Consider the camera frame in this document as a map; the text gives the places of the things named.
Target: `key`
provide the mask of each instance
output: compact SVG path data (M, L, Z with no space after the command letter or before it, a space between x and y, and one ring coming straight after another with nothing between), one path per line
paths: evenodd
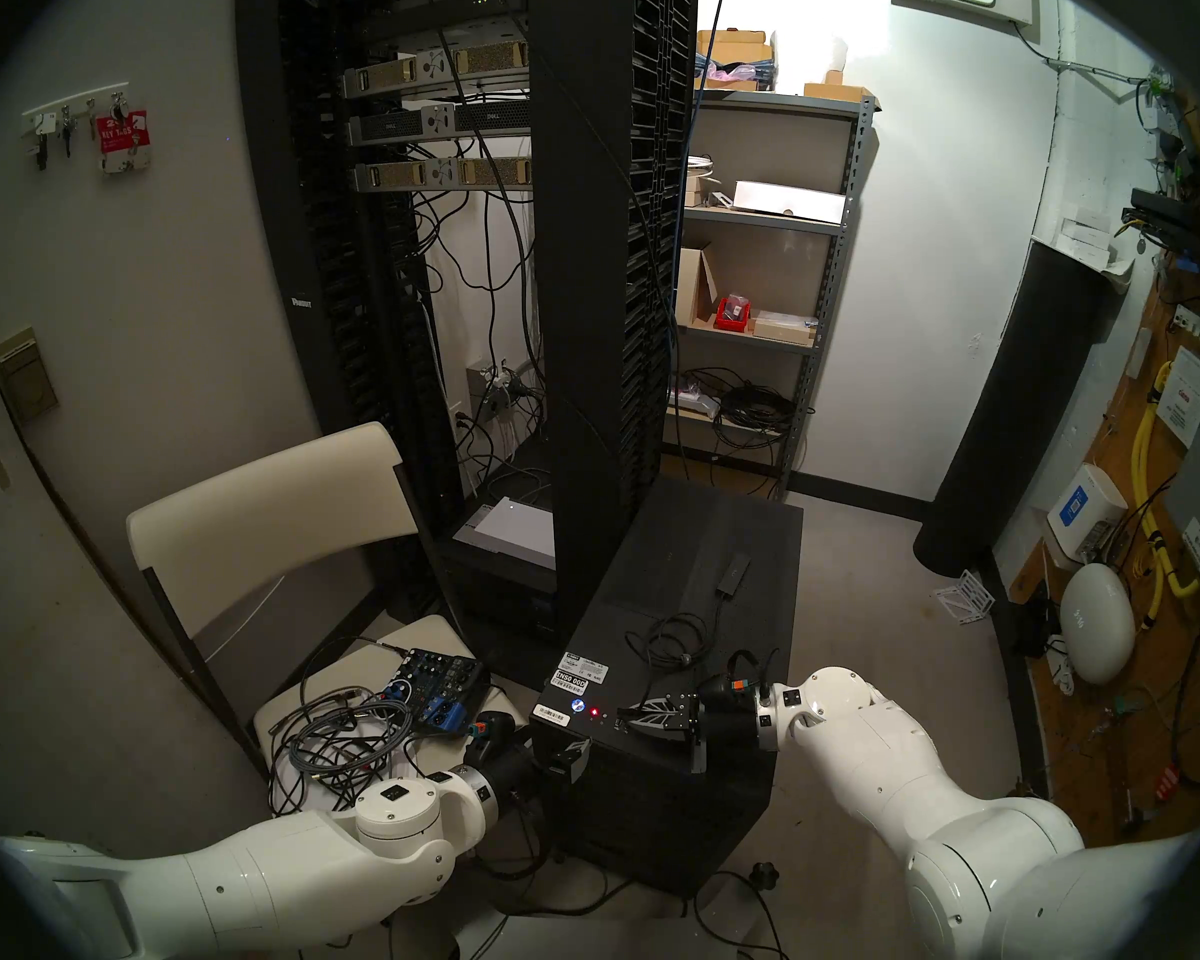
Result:
M62 106L62 146L66 149L66 156L72 156L72 131L76 128L76 120L72 118L72 108L70 106Z

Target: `baseboard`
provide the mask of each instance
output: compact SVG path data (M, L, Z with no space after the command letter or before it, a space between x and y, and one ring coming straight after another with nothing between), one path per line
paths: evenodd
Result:
M905 520L924 522L929 515L930 502L911 496L900 496L895 492L882 492L877 487L865 487L850 481L838 481L834 478L820 478L818 475L806 475L800 470L792 470L787 481L787 491L799 496L811 496L828 502L839 502L844 505L856 505L865 508L871 512L883 512L887 516L900 516Z
M1018 738L1018 760L1022 781L1036 793L1048 798L1050 781L1045 772L1044 738L1040 733L1040 715L1036 706L1036 690L1026 667L1026 658L1014 648L1018 644L1018 606L1008 600L1004 582L990 546L978 554L978 576L991 592L991 626L996 631L1001 662L1004 665L1004 682L1008 690L1008 712L1014 719L1014 736Z

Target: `white wall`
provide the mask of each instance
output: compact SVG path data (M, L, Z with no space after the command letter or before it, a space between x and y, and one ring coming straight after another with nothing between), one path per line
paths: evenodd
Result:
M1151 68L1151 59L1110 26L1074 2L1058 2L1061 50L1057 43L1042 50L1128 76L1142 76ZM1156 191L1156 170L1146 161L1154 157L1154 137L1139 128L1133 92L1134 86L1129 84L1076 72L1062 73L1057 132L1034 227L1034 235L1040 240L1055 239L1061 209L1067 202L1097 209L1118 224L1120 210L1128 205L1130 188ZM1142 112L1151 122L1151 116ZM1135 259L1130 288L1110 332L1090 350L1050 449L996 544L996 560L1006 582L1018 577L1027 556L1039 542L1043 512L1058 499L1085 460L1126 368L1151 288L1152 257L1157 250L1148 247L1139 256L1136 242L1134 233L1122 234L1116 240L1118 258Z
M61 403L26 437L154 622L125 516L318 436L262 234L233 13L233 0L56 0L0 71L0 341L36 330ZM23 110L118 80L150 113L150 169L102 175L82 126L74 157L52 142L38 172L14 136ZM368 590L355 554L326 575L284 588L305 618L269 672Z
M698 0L709 28L716 0ZM1056 42L1056 0L1040 0ZM978 402L1040 198L1057 82L1012 30L890 0L724 0L776 30L778 91L878 96L878 134L799 470L931 499Z

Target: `red key tag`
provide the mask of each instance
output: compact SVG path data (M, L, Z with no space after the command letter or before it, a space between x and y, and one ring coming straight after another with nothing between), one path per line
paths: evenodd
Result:
M148 112L136 109L124 119L114 114L95 119L102 160L98 167L107 174L134 172L150 164Z

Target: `shelf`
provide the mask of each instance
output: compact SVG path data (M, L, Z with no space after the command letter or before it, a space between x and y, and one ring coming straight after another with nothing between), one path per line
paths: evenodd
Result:
M667 406L666 407L666 414L674 420L676 419L676 407L673 407L671 404ZM715 420L713 420L707 414L703 414L702 412L694 412L694 409L684 408L684 406L680 406L680 419L682 420L691 420L692 422L706 422L708 425L715 422ZM730 422L728 420L720 420L720 426L722 426L725 430L736 430L736 432L752 432L752 434L756 434L756 437L780 437L781 436L780 432L774 432L774 430L756 430L756 428L752 428L751 426L739 426L737 422Z
M769 350L787 350L790 354L812 354L814 342L809 343L791 343L788 341L774 341L768 336L756 336L755 335L755 320L746 323L745 332L734 332L733 330L718 330L714 325L715 313L712 313L712 318L701 318L700 320L694 320L689 326L680 325L679 331L685 336L714 336L719 341L732 341L733 343L744 343L751 347L767 347Z
M773 212L750 212L742 209L724 209L719 206L686 206L684 218L704 220L706 222L742 222L749 227L768 227L776 230L796 230L798 233L822 233L828 238L840 236L838 222L818 222L816 218L798 216L778 216Z
M858 102L840 98L780 96L776 92L738 92L707 89L702 92L703 109L738 109L761 113L794 113L832 119L858 119Z

